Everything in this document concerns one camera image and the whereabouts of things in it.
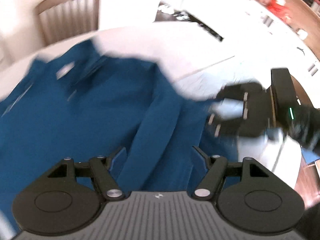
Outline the black sleeved right forearm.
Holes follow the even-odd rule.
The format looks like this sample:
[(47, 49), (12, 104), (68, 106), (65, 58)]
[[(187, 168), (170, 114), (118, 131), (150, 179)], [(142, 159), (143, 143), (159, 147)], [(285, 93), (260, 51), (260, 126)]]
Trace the black sleeved right forearm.
[(304, 105), (290, 107), (287, 122), (289, 136), (303, 148), (319, 154), (319, 109)]

